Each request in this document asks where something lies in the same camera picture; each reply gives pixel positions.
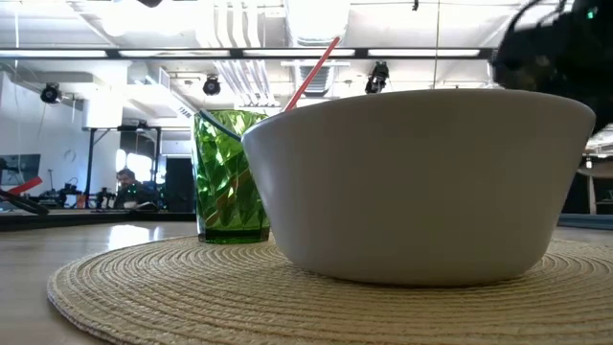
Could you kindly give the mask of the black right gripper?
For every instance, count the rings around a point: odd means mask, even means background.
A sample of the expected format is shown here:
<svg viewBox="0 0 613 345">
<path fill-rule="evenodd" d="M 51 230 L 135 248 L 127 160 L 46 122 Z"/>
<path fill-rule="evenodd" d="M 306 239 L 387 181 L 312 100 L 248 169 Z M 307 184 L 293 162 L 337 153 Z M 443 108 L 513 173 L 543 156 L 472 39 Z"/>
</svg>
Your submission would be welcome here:
<svg viewBox="0 0 613 345">
<path fill-rule="evenodd" d="M 576 1 L 568 12 L 560 1 L 534 26 L 518 29 L 539 3 L 528 1 L 511 18 L 488 61 L 493 81 L 583 103 L 595 112 L 598 133 L 612 123 L 612 0 Z"/>
</svg>

